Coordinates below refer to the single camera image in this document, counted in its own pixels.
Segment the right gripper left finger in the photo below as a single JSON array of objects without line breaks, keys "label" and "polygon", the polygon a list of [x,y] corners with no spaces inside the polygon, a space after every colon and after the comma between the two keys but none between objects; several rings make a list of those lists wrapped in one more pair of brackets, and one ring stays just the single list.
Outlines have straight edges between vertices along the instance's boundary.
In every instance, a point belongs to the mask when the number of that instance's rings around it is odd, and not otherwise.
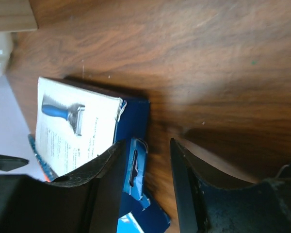
[{"label": "right gripper left finger", "polygon": [[125,167],[121,140],[50,183],[0,175],[0,233],[116,232]]}]

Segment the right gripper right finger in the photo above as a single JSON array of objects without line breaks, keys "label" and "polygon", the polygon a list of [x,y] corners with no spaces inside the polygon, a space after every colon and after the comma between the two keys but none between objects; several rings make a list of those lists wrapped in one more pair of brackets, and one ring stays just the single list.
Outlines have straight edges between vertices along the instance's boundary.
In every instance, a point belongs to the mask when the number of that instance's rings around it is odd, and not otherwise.
[{"label": "right gripper right finger", "polygon": [[230,176],[170,141],[182,233],[291,233],[291,164],[257,184]]}]

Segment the blue razor box grey back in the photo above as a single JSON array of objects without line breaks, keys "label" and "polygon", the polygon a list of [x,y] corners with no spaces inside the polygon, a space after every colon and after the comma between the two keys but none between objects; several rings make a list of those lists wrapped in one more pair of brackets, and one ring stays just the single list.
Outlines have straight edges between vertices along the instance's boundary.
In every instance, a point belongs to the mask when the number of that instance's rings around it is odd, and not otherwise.
[{"label": "blue razor box grey back", "polygon": [[63,176],[119,140],[144,138],[149,100],[69,79],[39,77],[35,146]]}]

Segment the wooden two-tier shelf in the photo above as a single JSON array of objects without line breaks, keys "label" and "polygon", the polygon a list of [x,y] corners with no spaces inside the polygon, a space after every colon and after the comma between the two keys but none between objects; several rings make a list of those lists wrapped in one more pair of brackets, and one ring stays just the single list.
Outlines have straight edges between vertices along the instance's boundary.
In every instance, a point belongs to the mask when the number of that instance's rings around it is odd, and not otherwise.
[{"label": "wooden two-tier shelf", "polygon": [[37,29],[28,0],[0,0],[0,32],[26,32]]}]

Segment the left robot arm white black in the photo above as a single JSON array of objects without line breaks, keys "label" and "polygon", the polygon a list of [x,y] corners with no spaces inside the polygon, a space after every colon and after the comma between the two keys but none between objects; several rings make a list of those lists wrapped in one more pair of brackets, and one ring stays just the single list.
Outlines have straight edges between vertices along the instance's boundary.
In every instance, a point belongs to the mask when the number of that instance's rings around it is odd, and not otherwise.
[{"label": "left robot arm white black", "polygon": [[7,155],[0,155],[0,171],[11,171],[26,166],[29,160]]}]

